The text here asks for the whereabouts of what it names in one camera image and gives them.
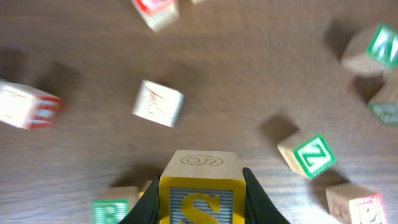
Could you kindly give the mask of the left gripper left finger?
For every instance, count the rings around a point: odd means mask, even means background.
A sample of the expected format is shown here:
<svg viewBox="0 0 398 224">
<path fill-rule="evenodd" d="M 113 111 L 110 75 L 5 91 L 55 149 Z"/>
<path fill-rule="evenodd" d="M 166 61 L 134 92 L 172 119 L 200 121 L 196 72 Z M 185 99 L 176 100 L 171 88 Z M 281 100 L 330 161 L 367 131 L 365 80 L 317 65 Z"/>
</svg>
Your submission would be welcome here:
<svg viewBox="0 0 398 224">
<path fill-rule="evenodd" d="M 159 224 L 160 175 L 158 175 L 146 189 L 133 209 L 119 222 L 119 224 Z"/>
</svg>

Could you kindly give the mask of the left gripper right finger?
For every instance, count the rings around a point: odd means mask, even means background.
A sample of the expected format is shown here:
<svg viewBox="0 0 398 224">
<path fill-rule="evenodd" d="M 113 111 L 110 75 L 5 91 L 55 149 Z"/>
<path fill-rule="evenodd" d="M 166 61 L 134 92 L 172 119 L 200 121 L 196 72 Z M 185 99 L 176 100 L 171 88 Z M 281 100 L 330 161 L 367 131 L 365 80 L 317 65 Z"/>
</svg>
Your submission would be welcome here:
<svg viewBox="0 0 398 224">
<path fill-rule="evenodd" d="M 250 168 L 243 168 L 246 181 L 245 224 L 290 224 L 279 212 Z"/>
</svg>

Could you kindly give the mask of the green R block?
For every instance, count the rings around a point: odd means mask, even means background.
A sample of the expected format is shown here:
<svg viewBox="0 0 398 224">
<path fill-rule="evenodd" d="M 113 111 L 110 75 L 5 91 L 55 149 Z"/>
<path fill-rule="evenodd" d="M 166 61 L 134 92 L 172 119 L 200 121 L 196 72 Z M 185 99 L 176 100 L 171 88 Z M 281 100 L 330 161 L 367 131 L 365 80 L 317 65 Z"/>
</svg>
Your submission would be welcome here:
<svg viewBox="0 0 398 224">
<path fill-rule="evenodd" d="M 118 224 L 139 200 L 135 186 L 111 187 L 91 202 L 92 224 Z"/>
</svg>

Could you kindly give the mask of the yellow S block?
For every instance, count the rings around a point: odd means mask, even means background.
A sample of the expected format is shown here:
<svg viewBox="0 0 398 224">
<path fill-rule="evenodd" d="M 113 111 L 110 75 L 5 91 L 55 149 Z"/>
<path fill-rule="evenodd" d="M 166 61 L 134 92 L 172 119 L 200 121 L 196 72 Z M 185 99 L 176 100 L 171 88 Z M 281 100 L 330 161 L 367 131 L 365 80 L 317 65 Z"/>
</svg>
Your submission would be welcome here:
<svg viewBox="0 0 398 224">
<path fill-rule="evenodd" d="M 161 223 L 244 223 L 245 203 L 233 152 L 177 150 L 160 176 Z"/>
</svg>

